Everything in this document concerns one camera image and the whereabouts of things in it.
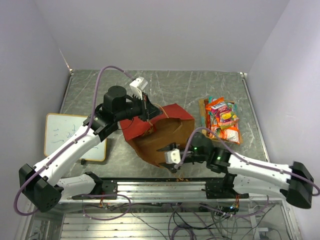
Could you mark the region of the red brown paper bag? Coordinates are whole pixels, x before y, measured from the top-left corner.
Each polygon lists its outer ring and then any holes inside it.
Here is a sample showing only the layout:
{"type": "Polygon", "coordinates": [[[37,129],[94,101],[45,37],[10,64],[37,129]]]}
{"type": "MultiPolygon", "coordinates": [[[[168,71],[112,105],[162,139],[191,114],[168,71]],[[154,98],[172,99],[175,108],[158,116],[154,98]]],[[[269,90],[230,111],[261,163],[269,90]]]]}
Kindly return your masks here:
{"type": "Polygon", "coordinates": [[[164,167],[166,160],[164,152],[157,150],[171,143],[185,147],[195,129],[194,117],[180,105],[166,105],[162,107],[162,111],[163,114],[149,121],[142,121],[138,117],[120,121],[124,139],[136,154],[143,161],[160,168],[164,167]],[[142,136],[150,125],[155,125],[156,131],[142,136]]]}

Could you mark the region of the brown snack pouch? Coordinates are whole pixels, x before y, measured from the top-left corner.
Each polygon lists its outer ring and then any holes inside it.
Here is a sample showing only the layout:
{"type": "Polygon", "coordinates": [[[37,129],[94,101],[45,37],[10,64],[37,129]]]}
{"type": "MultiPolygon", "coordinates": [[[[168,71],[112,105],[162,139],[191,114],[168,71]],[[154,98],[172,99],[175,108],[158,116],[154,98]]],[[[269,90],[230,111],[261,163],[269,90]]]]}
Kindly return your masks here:
{"type": "MultiPolygon", "coordinates": [[[[205,110],[205,105],[209,103],[209,98],[205,98],[205,99],[200,99],[198,101],[199,104],[199,111],[200,111],[200,117],[201,117],[201,125],[203,127],[206,127],[208,129],[211,130],[211,127],[215,127],[213,125],[213,121],[214,121],[214,117],[213,115],[211,115],[210,112],[208,112],[207,110],[205,110]]],[[[202,131],[206,137],[210,138],[210,132],[203,130],[202,131]]]]}

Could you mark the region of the colourful small snack packets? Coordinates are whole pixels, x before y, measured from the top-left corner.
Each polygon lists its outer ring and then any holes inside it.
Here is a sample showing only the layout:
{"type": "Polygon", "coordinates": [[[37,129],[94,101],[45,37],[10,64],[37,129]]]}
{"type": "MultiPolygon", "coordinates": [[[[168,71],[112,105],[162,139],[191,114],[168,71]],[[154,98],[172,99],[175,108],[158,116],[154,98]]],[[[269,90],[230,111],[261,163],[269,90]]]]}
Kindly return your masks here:
{"type": "Polygon", "coordinates": [[[228,129],[239,121],[239,117],[232,110],[217,111],[213,125],[221,130],[228,129]]]}

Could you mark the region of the small orange snack packet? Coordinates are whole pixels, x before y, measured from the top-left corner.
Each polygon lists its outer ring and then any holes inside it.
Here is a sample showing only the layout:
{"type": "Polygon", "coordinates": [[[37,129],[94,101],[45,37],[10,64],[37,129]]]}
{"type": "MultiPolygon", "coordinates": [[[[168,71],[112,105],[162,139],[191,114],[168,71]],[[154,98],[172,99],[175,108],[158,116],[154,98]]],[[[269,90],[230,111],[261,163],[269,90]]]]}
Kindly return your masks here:
{"type": "Polygon", "coordinates": [[[209,137],[211,139],[217,140],[217,136],[218,136],[218,138],[220,138],[225,142],[235,143],[238,145],[242,143],[242,137],[237,125],[231,126],[226,129],[221,129],[217,126],[213,126],[211,127],[211,131],[215,133],[215,134],[212,134],[212,133],[209,134],[209,137]]]}

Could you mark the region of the teal Fox's candy bag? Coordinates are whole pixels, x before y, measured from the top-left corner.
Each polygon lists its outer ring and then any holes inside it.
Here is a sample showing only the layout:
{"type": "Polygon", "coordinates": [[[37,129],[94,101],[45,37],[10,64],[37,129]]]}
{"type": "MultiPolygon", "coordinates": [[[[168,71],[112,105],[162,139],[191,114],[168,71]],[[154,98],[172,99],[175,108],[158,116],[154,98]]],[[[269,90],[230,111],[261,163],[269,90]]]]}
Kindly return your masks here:
{"type": "MultiPolygon", "coordinates": [[[[209,97],[207,104],[213,102],[213,101],[216,100],[216,99],[218,99],[218,98],[209,97]]],[[[236,110],[237,110],[237,105],[236,105],[233,101],[226,101],[226,100],[224,100],[224,101],[225,101],[225,103],[228,105],[229,110],[232,110],[232,111],[235,113],[236,110]]]]}

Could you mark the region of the yellow M&M's candy pack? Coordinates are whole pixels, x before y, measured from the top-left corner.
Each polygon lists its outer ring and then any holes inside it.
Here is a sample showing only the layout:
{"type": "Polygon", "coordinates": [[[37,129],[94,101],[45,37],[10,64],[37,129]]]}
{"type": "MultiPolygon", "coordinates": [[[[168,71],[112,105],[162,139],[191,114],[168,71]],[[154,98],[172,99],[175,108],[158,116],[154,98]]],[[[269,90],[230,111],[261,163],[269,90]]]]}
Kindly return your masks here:
{"type": "Polygon", "coordinates": [[[154,124],[151,124],[150,127],[142,134],[142,136],[147,136],[156,131],[156,126],[154,124]]]}

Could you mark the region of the orange Fox's candy bag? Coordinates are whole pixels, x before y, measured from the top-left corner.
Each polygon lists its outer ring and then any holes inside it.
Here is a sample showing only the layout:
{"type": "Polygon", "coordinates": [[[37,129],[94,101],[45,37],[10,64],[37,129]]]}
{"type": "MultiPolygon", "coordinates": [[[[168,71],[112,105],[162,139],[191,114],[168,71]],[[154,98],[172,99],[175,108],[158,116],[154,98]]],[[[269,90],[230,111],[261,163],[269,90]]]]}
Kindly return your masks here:
{"type": "Polygon", "coordinates": [[[205,106],[205,110],[208,111],[212,116],[218,113],[228,111],[230,108],[226,104],[224,97],[217,98],[211,103],[205,106]]]}

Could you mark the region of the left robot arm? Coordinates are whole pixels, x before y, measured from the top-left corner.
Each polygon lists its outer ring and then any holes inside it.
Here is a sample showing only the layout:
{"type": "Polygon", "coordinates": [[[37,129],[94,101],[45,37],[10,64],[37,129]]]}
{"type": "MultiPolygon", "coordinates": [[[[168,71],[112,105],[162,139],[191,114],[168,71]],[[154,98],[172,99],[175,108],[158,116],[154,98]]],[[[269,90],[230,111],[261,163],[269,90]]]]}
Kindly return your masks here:
{"type": "Polygon", "coordinates": [[[117,131],[120,121],[138,118],[147,122],[162,113],[146,93],[130,96],[122,86],[110,87],[103,96],[103,102],[93,106],[91,115],[67,142],[34,166],[24,164],[19,169],[18,193],[24,194],[38,211],[45,213],[51,210],[66,190],[58,185],[65,172],[86,152],[117,131]]]}

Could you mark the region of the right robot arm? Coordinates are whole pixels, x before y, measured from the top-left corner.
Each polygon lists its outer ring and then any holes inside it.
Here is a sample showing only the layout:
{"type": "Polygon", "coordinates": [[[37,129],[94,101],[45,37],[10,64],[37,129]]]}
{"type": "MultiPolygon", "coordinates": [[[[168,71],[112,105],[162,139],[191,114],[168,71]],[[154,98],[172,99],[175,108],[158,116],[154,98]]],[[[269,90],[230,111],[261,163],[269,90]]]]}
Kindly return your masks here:
{"type": "Polygon", "coordinates": [[[160,148],[164,153],[164,167],[175,173],[181,165],[204,163],[215,173],[225,176],[219,187],[206,187],[208,198],[259,194],[276,196],[300,209],[312,206],[314,178],[301,162],[292,165],[275,164],[231,153],[215,146],[204,134],[197,132],[185,148],[175,142],[160,148]]]}

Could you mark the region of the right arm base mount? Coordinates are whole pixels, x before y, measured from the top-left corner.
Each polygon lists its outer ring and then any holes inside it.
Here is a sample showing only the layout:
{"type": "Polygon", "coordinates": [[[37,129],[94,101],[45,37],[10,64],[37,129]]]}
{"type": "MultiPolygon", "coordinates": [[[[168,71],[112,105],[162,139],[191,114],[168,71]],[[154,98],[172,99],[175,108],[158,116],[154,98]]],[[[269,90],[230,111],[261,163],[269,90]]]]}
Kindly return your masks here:
{"type": "Polygon", "coordinates": [[[211,178],[201,191],[205,192],[207,199],[248,199],[248,193],[240,194],[234,190],[235,177],[236,175],[226,174],[224,177],[211,178]]]}

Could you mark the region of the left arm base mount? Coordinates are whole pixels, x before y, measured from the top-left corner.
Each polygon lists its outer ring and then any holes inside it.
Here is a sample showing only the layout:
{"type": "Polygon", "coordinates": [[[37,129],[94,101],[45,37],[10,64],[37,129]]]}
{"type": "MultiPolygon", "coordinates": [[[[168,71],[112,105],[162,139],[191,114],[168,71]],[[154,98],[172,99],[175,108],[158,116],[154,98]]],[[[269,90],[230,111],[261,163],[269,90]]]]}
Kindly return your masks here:
{"type": "Polygon", "coordinates": [[[115,200],[117,198],[116,193],[118,192],[118,184],[114,180],[102,180],[96,184],[89,195],[99,195],[99,197],[92,197],[86,195],[72,196],[73,200],[93,200],[93,199],[106,199],[115,200]]]}

